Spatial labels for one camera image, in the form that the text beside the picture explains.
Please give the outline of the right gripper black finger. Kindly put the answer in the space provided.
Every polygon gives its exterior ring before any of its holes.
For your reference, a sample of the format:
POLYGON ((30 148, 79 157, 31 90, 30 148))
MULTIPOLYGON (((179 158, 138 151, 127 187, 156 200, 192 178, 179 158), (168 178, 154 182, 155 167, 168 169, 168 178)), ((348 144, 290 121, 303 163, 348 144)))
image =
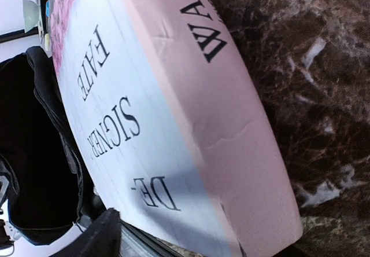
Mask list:
POLYGON ((54 257, 120 256, 121 220, 114 208, 106 210, 75 241, 54 257))

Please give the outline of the black student backpack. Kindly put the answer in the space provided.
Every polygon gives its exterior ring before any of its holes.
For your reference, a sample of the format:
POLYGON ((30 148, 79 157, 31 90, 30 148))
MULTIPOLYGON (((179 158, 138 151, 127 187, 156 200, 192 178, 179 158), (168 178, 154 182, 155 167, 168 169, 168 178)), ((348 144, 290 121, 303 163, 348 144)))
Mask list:
POLYGON ((56 86, 53 61, 33 46, 1 63, 1 203, 34 245, 95 219, 93 182, 56 86))

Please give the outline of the white book with pink flowers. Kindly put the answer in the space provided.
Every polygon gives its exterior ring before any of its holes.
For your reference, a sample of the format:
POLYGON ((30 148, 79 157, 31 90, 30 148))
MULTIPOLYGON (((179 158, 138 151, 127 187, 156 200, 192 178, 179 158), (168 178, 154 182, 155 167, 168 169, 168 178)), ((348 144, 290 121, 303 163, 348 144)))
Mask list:
POLYGON ((107 207, 205 256, 274 256, 301 219, 247 68, 210 0, 53 0, 66 116, 107 207))

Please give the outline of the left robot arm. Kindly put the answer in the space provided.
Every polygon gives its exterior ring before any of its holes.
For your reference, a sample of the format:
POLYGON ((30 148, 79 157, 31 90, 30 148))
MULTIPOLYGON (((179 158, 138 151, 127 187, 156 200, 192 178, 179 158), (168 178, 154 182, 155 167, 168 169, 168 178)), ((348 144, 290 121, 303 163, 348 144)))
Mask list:
POLYGON ((1 256, 12 256, 15 243, 21 238, 18 229, 10 221, 10 199, 14 195, 12 173, 1 156, 1 256))

